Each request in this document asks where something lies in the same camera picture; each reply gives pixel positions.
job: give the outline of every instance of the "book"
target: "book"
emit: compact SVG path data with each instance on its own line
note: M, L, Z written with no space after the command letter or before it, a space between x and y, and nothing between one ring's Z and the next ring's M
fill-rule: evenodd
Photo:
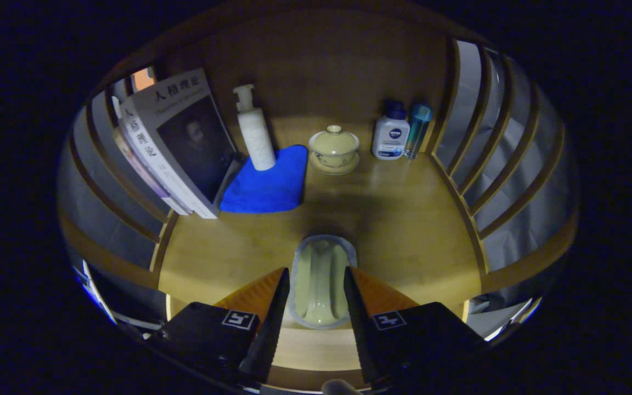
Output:
M201 218L239 169L239 153L218 114L203 69L154 83L121 103L122 130L168 192Z
M123 135L123 133L121 133L121 127L114 128L112 137L118 149L121 150L123 157L125 157L128 161L128 164L133 167L133 170L138 173L138 175L148 185L148 187L150 187L150 189L153 190L153 192L155 192L156 195L158 195L158 197L160 197L160 199L166 203L166 205L175 210L175 212L177 212L179 215L189 215L191 213L191 210L186 208L182 203L175 200L175 198L170 195L166 188L163 187L163 185L161 185L160 182L158 182L158 180L156 180L156 178L150 172L148 172L148 169L145 167L145 165L143 165L140 158L136 156L136 153L133 152L131 146L128 145L126 137Z

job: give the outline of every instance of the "blue bottle cap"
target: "blue bottle cap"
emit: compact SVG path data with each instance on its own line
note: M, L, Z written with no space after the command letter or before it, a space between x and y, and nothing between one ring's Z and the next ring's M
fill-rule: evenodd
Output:
M404 103L394 100L387 101L384 115L391 120L406 120Z
M414 104L411 107L411 116L423 122L431 122L433 118L433 110L428 105Z

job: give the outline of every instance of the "bottle label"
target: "bottle label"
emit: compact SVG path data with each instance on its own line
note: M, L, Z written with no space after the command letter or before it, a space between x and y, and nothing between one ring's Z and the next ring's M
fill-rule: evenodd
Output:
M404 152L404 142L401 138L402 134L400 128L389 130L389 133L385 134L385 137L380 140L379 147L377 147L377 154L386 157L397 157L401 155L402 152Z

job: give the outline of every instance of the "portrait on book cover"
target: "portrait on book cover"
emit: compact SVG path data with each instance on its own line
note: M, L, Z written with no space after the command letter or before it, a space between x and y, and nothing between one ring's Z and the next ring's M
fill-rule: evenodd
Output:
M234 157L211 97L204 97L157 128L196 187L213 202Z

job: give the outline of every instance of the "gaiwan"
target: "gaiwan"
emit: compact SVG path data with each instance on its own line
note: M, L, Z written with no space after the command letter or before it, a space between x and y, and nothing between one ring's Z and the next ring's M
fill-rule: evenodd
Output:
M321 173L341 175L350 173L359 163L359 139L331 125L309 139L309 163Z

